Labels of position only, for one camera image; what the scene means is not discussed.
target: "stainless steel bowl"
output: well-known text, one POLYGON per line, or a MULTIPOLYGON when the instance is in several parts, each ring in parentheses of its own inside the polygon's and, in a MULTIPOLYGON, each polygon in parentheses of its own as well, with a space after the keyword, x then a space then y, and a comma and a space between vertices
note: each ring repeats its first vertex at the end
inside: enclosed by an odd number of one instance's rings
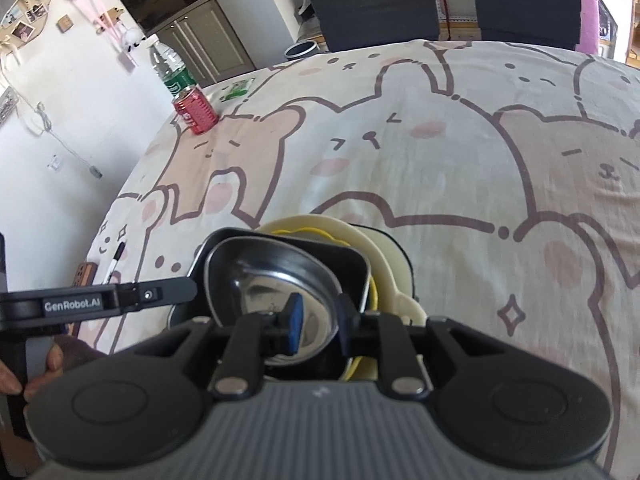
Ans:
POLYGON ((279 312, 291 293, 302 295, 300 350, 269 359, 268 365, 311 359, 338 331, 340 282, 315 257, 283 241, 240 236, 220 242, 205 261, 204 285, 211 315, 221 326, 233 325, 249 312, 279 312))

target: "marker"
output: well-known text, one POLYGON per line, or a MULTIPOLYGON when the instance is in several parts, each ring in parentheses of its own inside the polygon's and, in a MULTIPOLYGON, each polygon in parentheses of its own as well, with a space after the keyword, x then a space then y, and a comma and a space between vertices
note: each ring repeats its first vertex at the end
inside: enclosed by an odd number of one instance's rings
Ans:
POLYGON ((109 268, 107 269, 107 275, 105 276, 104 281, 102 282, 103 285, 107 285, 111 281, 111 277, 113 276, 113 271, 115 270, 116 265, 118 264, 118 261, 122 256, 123 252, 124 252, 124 242, 120 242, 118 244, 118 248, 116 249, 116 253, 113 255, 113 260, 111 260, 111 263, 109 264, 109 268))

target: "red can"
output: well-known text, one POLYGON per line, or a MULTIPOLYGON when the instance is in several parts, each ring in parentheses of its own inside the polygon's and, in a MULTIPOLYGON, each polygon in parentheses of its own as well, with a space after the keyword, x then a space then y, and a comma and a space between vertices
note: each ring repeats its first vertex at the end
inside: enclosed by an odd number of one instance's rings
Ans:
POLYGON ((208 132, 220 119, 206 95, 197 86, 187 95, 175 98, 174 108, 195 135, 208 132))

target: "human hand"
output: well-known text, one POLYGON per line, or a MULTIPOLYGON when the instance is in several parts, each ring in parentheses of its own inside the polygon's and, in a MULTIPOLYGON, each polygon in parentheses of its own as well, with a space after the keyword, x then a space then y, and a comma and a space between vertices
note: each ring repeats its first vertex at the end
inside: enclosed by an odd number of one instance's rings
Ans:
MULTIPOLYGON (((60 377, 62 375, 62 363, 62 350, 57 344, 54 344, 47 354, 47 370, 24 387, 24 400, 29 402, 41 387, 60 377)), ((22 393, 20 381, 2 361, 0 361, 0 393, 6 395, 22 393)))

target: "cabinet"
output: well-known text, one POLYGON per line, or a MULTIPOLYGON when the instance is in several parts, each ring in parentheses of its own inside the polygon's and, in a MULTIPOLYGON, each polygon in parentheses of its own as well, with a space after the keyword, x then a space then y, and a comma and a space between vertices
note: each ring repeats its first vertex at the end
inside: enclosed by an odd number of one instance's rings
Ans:
POLYGON ((207 0, 158 30, 201 86, 254 70, 240 40, 215 0, 207 0))

